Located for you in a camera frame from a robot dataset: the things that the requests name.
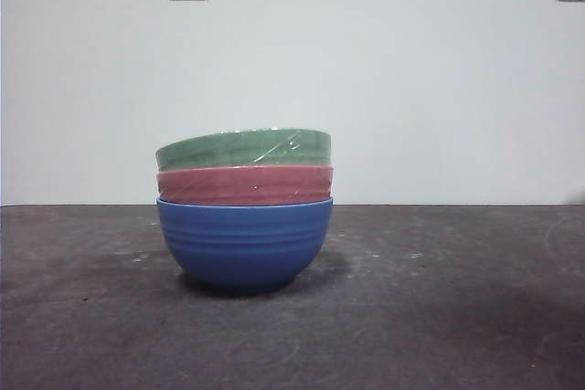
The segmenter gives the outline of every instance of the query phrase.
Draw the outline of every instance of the stacked bowls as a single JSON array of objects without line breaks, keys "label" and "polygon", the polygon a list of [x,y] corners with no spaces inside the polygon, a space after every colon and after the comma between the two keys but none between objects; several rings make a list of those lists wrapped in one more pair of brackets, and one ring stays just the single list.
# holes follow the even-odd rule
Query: stacked bowls
[{"label": "stacked bowls", "polygon": [[276,290],[323,245],[333,199],[325,132],[222,132],[156,152],[165,242],[191,276],[235,293]]}]

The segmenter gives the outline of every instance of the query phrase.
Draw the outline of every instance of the blue bowl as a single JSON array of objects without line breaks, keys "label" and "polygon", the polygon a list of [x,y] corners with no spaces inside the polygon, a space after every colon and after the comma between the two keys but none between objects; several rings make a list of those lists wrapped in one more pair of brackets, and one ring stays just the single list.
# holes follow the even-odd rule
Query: blue bowl
[{"label": "blue bowl", "polygon": [[323,245],[333,198],[287,206],[194,206],[157,199],[166,245],[187,273],[233,293],[277,290]]}]

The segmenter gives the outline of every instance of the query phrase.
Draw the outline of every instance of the bowl rim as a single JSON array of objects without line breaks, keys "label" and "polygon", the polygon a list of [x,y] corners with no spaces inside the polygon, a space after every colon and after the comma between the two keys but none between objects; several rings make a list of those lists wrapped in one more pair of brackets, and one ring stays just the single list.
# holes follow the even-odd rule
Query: bowl rim
[{"label": "bowl rim", "polygon": [[172,174],[206,174],[206,173],[221,173],[221,172],[244,172],[241,170],[257,169],[270,170],[269,172],[279,171],[295,171],[298,169],[307,169],[315,171],[333,172],[334,168],[330,164],[241,164],[237,166],[206,166],[203,168],[181,168],[169,169],[168,171],[159,171],[156,175],[172,175]]},{"label": "bowl rim", "polygon": [[180,207],[180,208],[196,208],[196,209],[205,209],[205,210],[284,210],[284,209],[294,209],[294,208],[303,208],[306,206],[325,206],[331,205],[333,203],[333,197],[330,196],[326,200],[323,201],[313,201],[312,203],[299,203],[296,205],[276,205],[276,206],[207,206],[207,205],[184,205],[181,203],[170,203],[165,200],[161,200],[160,198],[156,198],[156,204],[158,206],[166,206],[166,207]]},{"label": "bowl rim", "polygon": [[227,131],[227,132],[213,132],[211,134],[204,134],[203,136],[188,137],[188,138],[182,139],[180,141],[168,143],[164,146],[161,146],[159,149],[156,150],[156,152],[154,154],[156,156],[158,156],[158,154],[162,150],[166,150],[167,148],[171,149],[171,148],[173,148],[176,145],[181,144],[181,143],[195,142],[195,141],[206,141],[209,138],[224,136],[227,134],[246,134],[246,133],[251,133],[251,132],[285,132],[285,131],[290,131],[290,130],[296,130],[299,132],[318,132],[320,134],[324,134],[325,136],[328,136],[329,138],[331,138],[331,135],[328,132],[324,132],[322,130],[314,130],[311,128],[296,128],[296,127],[255,128],[255,129],[250,129],[250,130],[233,130],[233,131]]}]

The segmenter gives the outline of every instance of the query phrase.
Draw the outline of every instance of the concrete floor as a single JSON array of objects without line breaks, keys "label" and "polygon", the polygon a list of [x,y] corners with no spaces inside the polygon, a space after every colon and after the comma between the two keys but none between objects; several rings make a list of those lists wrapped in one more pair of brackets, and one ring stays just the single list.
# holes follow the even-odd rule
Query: concrete floor
[{"label": "concrete floor", "polygon": [[154,206],[2,208],[2,389],[585,388],[585,206],[336,206],[292,284],[185,277]]}]

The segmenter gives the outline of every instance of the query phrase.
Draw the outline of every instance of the red bowl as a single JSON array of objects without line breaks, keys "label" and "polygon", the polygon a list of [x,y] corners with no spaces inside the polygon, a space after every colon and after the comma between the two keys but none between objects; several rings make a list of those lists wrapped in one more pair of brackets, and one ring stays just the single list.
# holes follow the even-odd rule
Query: red bowl
[{"label": "red bowl", "polygon": [[318,165],[230,166],[165,171],[162,200],[202,206],[276,206],[329,199],[333,169]]}]

